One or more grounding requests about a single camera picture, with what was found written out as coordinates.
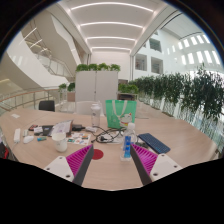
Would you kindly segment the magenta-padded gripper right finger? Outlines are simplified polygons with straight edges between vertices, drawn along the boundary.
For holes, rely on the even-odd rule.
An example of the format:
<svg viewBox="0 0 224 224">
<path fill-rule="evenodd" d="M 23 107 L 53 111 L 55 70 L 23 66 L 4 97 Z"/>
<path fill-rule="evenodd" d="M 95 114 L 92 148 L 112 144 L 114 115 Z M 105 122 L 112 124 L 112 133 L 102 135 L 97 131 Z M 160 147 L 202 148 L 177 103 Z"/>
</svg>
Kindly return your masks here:
<svg viewBox="0 0 224 224">
<path fill-rule="evenodd" d="M 182 167 L 166 154 L 155 154 L 146 148 L 132 144 L 130 153 L 143 185 L 170 175 Z"/>
</svg>

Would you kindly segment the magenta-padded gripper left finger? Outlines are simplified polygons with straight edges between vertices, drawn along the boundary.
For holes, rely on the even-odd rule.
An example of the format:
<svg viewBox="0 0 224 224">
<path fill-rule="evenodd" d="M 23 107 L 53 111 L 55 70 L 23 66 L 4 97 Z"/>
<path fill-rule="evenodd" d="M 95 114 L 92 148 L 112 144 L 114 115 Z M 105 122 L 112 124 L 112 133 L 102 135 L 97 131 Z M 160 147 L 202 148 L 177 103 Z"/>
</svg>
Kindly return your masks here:
<svg viewBox="0 0 224 224">
<path fill-rule="evenodd" d="M 88 145 L 67 157 L 58 156 L 45 170 L 81 186 L 93 155 L 93 145 Z"/>
</svg>

